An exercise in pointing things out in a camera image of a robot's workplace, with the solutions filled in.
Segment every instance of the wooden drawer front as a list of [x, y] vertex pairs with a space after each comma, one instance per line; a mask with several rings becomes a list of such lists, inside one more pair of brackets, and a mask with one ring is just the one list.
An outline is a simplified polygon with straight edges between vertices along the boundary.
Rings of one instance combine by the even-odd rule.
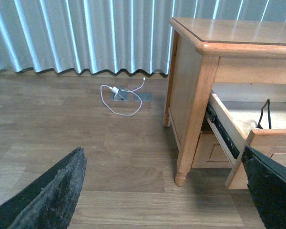
[[212, 131], [201, 131], [192, 168], [232, 168]]
[[286, 84], [286, 59], [221, 57], [215, 82]]

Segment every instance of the lightning cable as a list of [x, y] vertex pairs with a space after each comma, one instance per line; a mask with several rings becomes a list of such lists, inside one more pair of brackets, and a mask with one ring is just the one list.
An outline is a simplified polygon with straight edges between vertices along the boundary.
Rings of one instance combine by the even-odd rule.
[[123, 92], [130, 92], [130, 93], [132, 93], [132, 94], [134, 94], [135, 96], [137, 96], [138, 98], [139, 98], [139, 100], [140, 100], [140, 106], [139, 106], [139, 108], [135, 111], [135, 112], [133, 112], [132, 114], [121, 114], [121, 113], [118, 113], [118, 112], [115, 112], [113, 109], [111, 109], [110, 107], [109, 107], [109, 105], [107, 105], [107, 103], [104, 101], [104, 98], [103, 98], [103, 93], [102, 93], [102, 88], [103, 87], [108, 87], [113, 93], [115, 93], [115, 94], [118, 94], [118, 92], [119, 92], [119, 89], [117, 89], [116, 87], [110, 87], [110, 86], [107, 86], [107, 85], [102, 85], [101, 87], [100, 87], [100, 91], [101, 91], [101, 98], [102, 98], [102, 102], [103, 102], [103, 104], [105, 104], [105, 106], [107, 106], [108, 108], [109, 108], [109, 110], [111, 110], [113, 113], [115, 113], [116, 115], [122, 115], [122, 116], [133, 116], [133, 115], [135, 115], [140, 109], [141, 109], [141, 106], [142, 106], [142, 99], [135, 93], [135, 91], [137, 91], [137, 90], [139, 90], [140, 88], [142, 88], [143, 87], [143, 85], [144, 85], [144, 82], [145, 82], [145, 77], [143, 78], [143, 83], [142, 83], [142, 85], [140, 86], [140, 87], [138, 87], [138, 88], [136, 88], [136, 89], [134, 89], [134, 90], [129, 90], [129, 89], [127, 89], [127, 88], [123, 88], [123, 89], [121, 89], [121, 91], [123, 91]]

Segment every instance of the floor outlet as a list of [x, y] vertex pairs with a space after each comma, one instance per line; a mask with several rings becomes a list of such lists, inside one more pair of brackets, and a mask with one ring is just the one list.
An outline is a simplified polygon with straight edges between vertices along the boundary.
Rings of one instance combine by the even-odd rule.
[[128, 101], [129, 92], [121, 91], [122, 87], [119, 88], [117, 94], [112, 93], [110, 99], [113, 101]]

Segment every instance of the cabinet side panel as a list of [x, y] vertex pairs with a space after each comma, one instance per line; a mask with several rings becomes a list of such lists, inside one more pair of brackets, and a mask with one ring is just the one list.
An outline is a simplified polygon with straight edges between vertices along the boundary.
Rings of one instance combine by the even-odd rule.
[[182, 144], [185, 127], [189, 122], [202, 56], [181, 37], [178, 40], [176, 55], [170, 111], [178, 140]]

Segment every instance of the nightstand top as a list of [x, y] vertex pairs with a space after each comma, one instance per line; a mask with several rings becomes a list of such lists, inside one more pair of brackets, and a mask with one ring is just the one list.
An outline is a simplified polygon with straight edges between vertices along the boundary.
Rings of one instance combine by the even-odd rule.
[[202, 42], [286, 45], [286, 22], [173, 18]]
[[200, 54], [286, 58], [286, 22], [171, 18]]

